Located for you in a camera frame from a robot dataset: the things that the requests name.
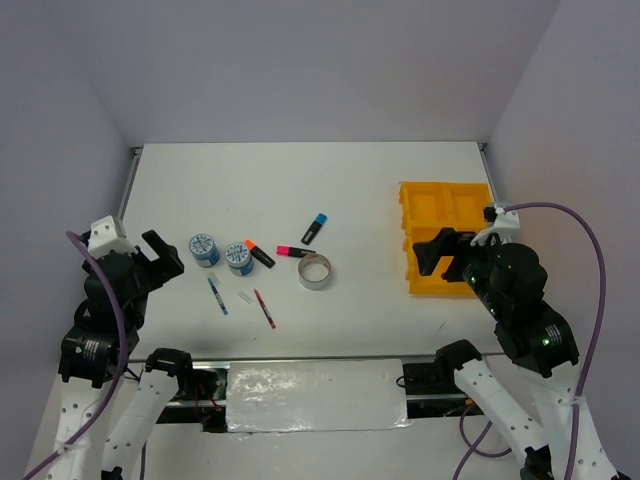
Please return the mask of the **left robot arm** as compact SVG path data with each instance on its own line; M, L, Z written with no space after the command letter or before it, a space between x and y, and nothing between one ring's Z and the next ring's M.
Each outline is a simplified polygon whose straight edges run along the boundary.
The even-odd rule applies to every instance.
M61 406L52 453L26 478L129 479L143 464L147 440L167 403L189 396L196 375L189 353L158 348L147 358L135 394L117 421L112 402L139 342L149 295L184 272L177 249L155 231L143 240L149 259L111 219L68 238L84 258L85 298L61 342Z

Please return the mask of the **clear red pen cap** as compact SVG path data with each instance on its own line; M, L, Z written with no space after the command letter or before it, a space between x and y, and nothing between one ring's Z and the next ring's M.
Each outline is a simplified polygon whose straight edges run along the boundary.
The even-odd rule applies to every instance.
M254 299L244 291L238 291L237 295L247 304L252 304Z

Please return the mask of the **red pen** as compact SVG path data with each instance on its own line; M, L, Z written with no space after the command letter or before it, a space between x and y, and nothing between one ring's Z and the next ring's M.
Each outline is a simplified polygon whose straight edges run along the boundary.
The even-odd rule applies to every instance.
M268 309L268 307L267 307L267 305L266 305L266 303L265 303L265 301L263 299L263 296L261 295L261 293L257 289L254 289L254 295L256 297L256 300L258 301L258 304L259 304L262 312L265 315L265 318L267 319L267 321L268 321L268 323L270 325L270 328L271 329L276 329L277 326L276 326L275 321L274 321L274 319L273 319L273 317L272 317L272 315L271 315L271 313L270 313L270 311L269 311L269 309Z

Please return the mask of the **blue pen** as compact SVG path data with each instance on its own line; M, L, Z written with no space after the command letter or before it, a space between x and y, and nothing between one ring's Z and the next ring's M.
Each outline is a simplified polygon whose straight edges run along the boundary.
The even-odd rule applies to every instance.
M227 307L226 307L226 305L225 305L225 303L224 303L224 301L223 301L223 299L222 299L222 297L221 297L221 295L220 295L220 293L219 293L219 291L218 291L218 289L217 289L217 287L215 285L214 280L212 278L208 277L207 281L208 281L210 289L211 289L211 291L212 291L212 293L213 293L213 295L214 295L214 297L216 299L216 302L219 305L222 313L224 315L228 315L228 313L229 313L228 309L227 309Z

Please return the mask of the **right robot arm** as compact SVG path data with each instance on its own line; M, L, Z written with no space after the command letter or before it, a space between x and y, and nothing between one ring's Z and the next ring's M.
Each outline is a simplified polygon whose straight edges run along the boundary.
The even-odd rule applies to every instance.
M578 393L579 352L567 321L543 299L546 270L538 255L497 234L476 244L471 232L442 229L412 250L421 275L431 275L441 257L451 263L443 277L465 282L495 321L504 354L530 389L535 416L509 394L467 340L436 353L435 380L460 389L506 441L523 479L621 479L596 432L586 399Z

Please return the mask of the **clear blue pen cap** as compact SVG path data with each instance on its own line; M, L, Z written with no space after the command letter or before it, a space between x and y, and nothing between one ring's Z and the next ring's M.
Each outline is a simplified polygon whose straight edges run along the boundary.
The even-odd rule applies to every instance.
M209 272L209 278L212 280L212 282L214 284L216 284L216 285L220 284L219 278L217 277L217 275L213 271Z

